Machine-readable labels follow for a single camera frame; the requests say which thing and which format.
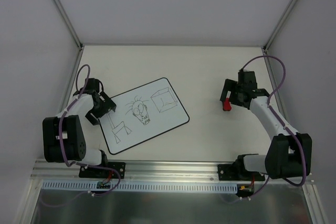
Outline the white whiteboard black rim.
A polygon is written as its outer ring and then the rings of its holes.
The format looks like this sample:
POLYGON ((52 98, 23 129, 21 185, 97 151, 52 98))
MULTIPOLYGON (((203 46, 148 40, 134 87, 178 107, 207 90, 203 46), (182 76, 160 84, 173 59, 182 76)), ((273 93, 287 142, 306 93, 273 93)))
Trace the white whiteboard black rim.
POLYGON ((189 122, 190 117, 165 77, 111 100, 117 105, 100 118, 110 154, 117 155, 189 122))

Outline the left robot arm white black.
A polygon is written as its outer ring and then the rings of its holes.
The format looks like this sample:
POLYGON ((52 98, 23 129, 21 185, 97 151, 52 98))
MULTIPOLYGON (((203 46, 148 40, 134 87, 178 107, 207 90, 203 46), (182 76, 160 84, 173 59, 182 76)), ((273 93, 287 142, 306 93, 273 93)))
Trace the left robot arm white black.
POLYGON ((114 112, 116 107, 104 92, 102 82, 89 78, 62 112, 43 120, 45 160, 67 166, 88 166, 97 177, 106 176, 109 172, 107 156, 102 150, 87 147, 82 123, 88 121, 92 126, 100 125, 100 119, 114 112))

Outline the red whiteboard eraser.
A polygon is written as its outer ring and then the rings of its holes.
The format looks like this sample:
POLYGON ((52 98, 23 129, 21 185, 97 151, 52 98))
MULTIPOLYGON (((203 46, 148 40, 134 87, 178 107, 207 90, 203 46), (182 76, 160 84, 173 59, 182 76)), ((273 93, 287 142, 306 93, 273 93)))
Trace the red whiteboard eraser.
POLYGON ((223 111, 231 111, 232 107, 229 101, 229 98, 225 98, 223 102, 223 111))

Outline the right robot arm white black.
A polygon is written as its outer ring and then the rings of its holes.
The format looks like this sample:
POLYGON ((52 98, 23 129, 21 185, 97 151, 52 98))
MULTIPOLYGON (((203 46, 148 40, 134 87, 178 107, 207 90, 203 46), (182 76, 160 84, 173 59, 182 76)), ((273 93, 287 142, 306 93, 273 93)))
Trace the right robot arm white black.
POLYGON ((312 139, 307 133, 299 133, 273 108, 266 89, 259 89, 254 81, 226 79, 220 101, 224 111, 230 111, 232 105, 251 111, 270 138, 267 154, 238 156, 239 164, 234 168, 237 178, 247 180, 253 172, 258 172, 297 187, 306 182, 311 167, 312 139))

